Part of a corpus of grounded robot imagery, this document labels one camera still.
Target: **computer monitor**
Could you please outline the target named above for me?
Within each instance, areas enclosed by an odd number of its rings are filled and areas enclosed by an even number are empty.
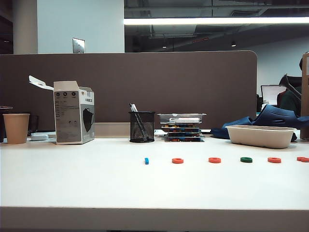
[[[263,103],[277,105],[277,95],[285,90],[286,87],[279,85],[261,85]]]

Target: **orange ring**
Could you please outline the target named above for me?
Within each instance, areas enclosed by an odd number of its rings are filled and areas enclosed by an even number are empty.
[[[173,158],[172,163],[183,163],[183,159],[181,158]]]
[[[305,163],[308,163],[308,162],[309,162],[309,158],[303,157],[303,158],[301,159],[301,161],[302,161],[302,162],[305,162]]]
[[[276,157],[269,157],[267,160],[271,163],[281,163],[281,159]]]
[[[217,157],[210,157],[208,158],[208,162],[210,163],[221,163],[221,159]]]
[[[301,161],[302,158],[306,158],[306,157],[297,157],[297,161]]]

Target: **stacked containers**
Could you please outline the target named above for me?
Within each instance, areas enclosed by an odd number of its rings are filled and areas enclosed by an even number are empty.
[[[201,142],[197,124],[206,114],[158,114],[162,130],[168,132],[164,139],[170,142]]]

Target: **ceiling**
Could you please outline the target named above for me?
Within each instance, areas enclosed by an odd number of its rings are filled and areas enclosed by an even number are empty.
[[[13,53],[12,0],[0,0],[0,54]]]
[[[309,0],[124,0],[124,6],[125,18],[309,16]],[[13,53],[12,21],[12,0],[0,0],[0,54]],[[229,50],[232,41],[238,49],[307,35],[307,26],[297,25],[125,26],[125,51]]]

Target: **blue shoe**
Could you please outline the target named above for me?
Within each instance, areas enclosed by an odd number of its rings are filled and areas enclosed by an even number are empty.
[[[217,138],[229,139],[226,126],[232,125],[292,127],[300,129],[309,126],[309,116],[297,117],[292,110],[284,110],[272,105],[266,105],[254,121],[249,117],[244,117],[237,121],[225,123],[221,128],[211,129],[211,134]],[[293,133],[291,141],[296,139],[297,137]]]
[[[300,129],[309,126],[309,116],[297,117],[293,110],[266,105],[252,125]]]
[[[226,126],[234,125],[252,125],[252,119],[250,117],[244,117],[233,122],[227,122],[221,128],[211,129],[210,133],[220,139],[230,139]]]

